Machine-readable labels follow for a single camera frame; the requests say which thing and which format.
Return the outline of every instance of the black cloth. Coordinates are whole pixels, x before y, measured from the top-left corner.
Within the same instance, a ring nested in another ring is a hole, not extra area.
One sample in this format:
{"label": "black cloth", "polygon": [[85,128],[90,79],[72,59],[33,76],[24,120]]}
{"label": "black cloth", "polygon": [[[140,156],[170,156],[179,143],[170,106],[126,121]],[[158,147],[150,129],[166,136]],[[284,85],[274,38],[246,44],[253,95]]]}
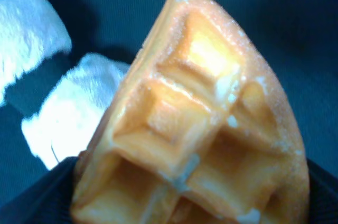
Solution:
{"label": "black cloth", "polygon": [[[86,52],[132,62],[164,1],[49,0],[69,31],[73,51],[69,64],[44,63],[6,95],[9,105],[0,109],[0,206],[47,172],[29,151],[22,118],[39,110],[57,80]],[[216,1],[276,72],[307,156],[338,177],[338,0]]]}
{"label": "black cloth", "polygon": [[[69,206],[77,158],[61,162],[35,185],[0,209],[2,224],[72,223]],[[310,224],[338,223],[338,180],[308,161],[311,178]]]}

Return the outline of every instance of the golden waffle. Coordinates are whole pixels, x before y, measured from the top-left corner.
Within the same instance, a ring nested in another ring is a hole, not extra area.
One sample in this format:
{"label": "golden waffle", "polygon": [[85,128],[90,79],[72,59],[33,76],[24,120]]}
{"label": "golden waffle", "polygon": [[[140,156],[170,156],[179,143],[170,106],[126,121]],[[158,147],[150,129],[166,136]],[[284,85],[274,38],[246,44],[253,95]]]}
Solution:
{"label": "golden waffle", "polygon": [[213,0],[167,0],[76,166],[76,223],[305,223],[301,135]]}

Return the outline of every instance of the dark teal background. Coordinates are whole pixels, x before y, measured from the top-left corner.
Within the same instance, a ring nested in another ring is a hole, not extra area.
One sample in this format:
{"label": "dark teal background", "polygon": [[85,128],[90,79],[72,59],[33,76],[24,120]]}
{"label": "dark teal background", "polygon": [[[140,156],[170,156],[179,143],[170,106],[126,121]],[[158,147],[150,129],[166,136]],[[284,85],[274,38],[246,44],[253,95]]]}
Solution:
{"label": "dark teal background", "polygon": [[[46,62],[8,90],[10,105],[0,110],[5,120],[0,123],[0,205],[45,172],[22,136],[22,117],[38,111],[61,75],[87,51],[131,63],[165,2],[49,1],[65,23],[74,49],[69,61]],[[338,0],[216,1],[276,72],[308,157],[338,176]]]}

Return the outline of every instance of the white napkin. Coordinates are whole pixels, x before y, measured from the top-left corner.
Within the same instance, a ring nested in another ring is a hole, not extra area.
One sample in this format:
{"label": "white napkin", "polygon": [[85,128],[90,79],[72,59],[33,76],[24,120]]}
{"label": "white napkin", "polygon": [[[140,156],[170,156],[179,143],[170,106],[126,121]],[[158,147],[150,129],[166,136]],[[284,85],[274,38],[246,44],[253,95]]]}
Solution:
{"label": "white napkin", "polygon": [[0,106],[5,88],[57,52],[69,53],[71,40],[47,0],[0,0]]}
{"label": "white napkin", "polygon": [[88,53],[60,79],[39,114],[23,119],[31,152],[47,169],[87,148],[128,69],[125,63]]}

